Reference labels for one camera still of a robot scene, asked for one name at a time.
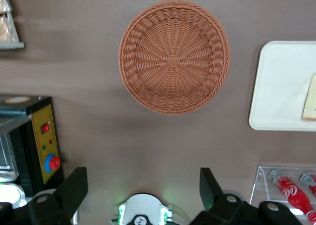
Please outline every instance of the red knob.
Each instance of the red knob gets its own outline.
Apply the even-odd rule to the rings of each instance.
[[[53,156],[49,161],[49,168],[51,170],[57,170],[60,167],[60,158]]]

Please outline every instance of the wicker basket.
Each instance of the wicker basket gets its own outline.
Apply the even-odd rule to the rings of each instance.
[[[221,24],[206,9],[162,1],[130,23],[118,61],[127,90],[140,104],[163,114],[185,114],[219,91],[230,48]]]

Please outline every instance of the coca-cola bottle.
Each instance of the coca-cola bottle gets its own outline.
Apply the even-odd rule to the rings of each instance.
[[[281,169],[275,169],[270,172],[269,178],[287,198],[287,201],[295,208],[301,210],[308,220],[313,225],[316,225],[316,211],[311,206],[310,200],[285,172]]]

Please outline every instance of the glass shelf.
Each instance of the glass shelf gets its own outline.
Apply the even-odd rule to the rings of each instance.
[[[253,186],[250,204],[254,207],[259,207],[263,201],[274,201],[287,206],[290,211],[297,217],[303,225],[311,225],[303,212],[294,208],[281,194],[279,189],[269,179],[269,173],[274,169],[282,169],[289,178],[296,183],[308,196],[311,205],[316,208],[316,197],[299,182],[301,175],[307,172],[316,173],[316,168],[292,168],[292,167],[258,167],[255,184]]]

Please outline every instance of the red soda bottle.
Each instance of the red soda bottle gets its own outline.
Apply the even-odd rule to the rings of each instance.
[[[300,183],[316,196],[316,173],[305,173],[300,178]]]
[[[281,169],[275,169],[270,172],[269,178],[287,198],[287,201],[295,208],[301,210],[308,220],[313,225],[316,225],[316,211],[311,206],[310,200],[285,172]]]

